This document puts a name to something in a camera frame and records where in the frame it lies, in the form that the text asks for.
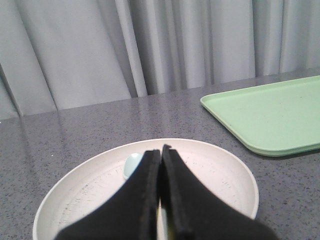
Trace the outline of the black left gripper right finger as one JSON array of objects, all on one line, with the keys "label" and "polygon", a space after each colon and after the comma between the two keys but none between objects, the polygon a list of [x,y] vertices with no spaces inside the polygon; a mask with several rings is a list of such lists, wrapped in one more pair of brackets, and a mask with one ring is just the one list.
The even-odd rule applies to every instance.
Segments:
[{"label": "black left gripper right finger", "polygon": [[209,191],[177,150],[162,148],[161,204],[167,211],[168,236],[175,240],[275,240],[267,226],[235,210]]}]

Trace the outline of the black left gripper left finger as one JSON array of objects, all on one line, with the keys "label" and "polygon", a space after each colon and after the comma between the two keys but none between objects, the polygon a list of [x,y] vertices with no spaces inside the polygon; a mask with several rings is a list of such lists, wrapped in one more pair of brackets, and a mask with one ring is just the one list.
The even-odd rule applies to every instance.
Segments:
[{"label": "black left gripper left finger", "polygon": [[122,187],[99,208],[62,229],[57,240],[155,240],[159,150],[147,150]]}]

